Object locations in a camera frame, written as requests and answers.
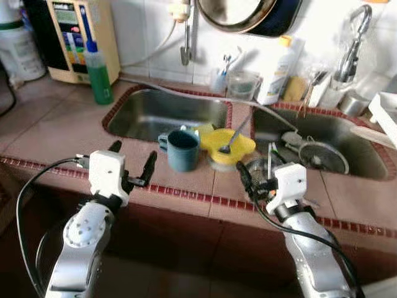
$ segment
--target dish soap bottle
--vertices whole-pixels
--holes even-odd
[[[113,94],[104,57],[98,51],[97,43],[93,40],[87,40],[86,47],[84,59],[86,60],[95,102],[97,104],[110,104],[113,102]]]
[[[291,48],[292,38],[283,35],[279,38],[280,55],[277,63],[263,77],[263,83],[257,96],[262,105],[274,104],[278,101],[282,87],[287,80],[288,72],[295,59]]]

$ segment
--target white bottle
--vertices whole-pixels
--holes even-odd
[[[0,0],[0,60],[13,81],[37,79],[45,74],[45,68],[32,34],[10,3]]]
[[[288,72],[295,61],[296,55],[291,48],[292,38],[283,35],[279,38],[279,58],[272,69],[263,75],[263,82],[257,95],[257,102],[266,106],[278,101],[282,87],[287,80]]]

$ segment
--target stainless steel sink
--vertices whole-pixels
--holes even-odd
[[[196,127],[212,123],[225,127],[228,106],[222,102],[175,96],[159,90],[136,91],[124,102],[107,129],[121,137],[157,141],[164,132],[181,125]]]
[[[350,132],[355,124],[339,117],[307,114],[306,118],[296,119],[296,112],[277,109],[276,112],[295,125],[299,134],[312,136],[316,141],[327,143],[339,150],[347,159],[350,174],[372,179],[386,179],[388,170],[372,144]],[[291,131],[285,124],[271,115],[254,111],[254,139],[257,149],[267,153],[269,142],[276,142],[279,153],[287,160],[298,162],[297,154],[284,147],[281,136]]]

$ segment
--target white tube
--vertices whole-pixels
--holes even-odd
[[[175,25],[176,25],[176,20],[174,20],[174,22],[172,23],[172,27],[171,27],[171,30],[169,31],[168,35],[149,55],[145,56],[144,58],[142,58],[140,60],[134,61],[134,62],[123,63],[123,64],[121,64],[121,66],[122,67],[133,66],[133,65],[142,63],[142,62],[146,61],[147,59],[150,59],[155,54],[157,54],[159,52],[159,50],[168,42],[169,38],[171,37],[172,33],[174,32]]]

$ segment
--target blue mug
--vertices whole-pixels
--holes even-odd
[[[200,137],[192,130],[173,130],[158,137],[160,150],[167,153],[169,166],[177,172],[193,171],[199,160]]]

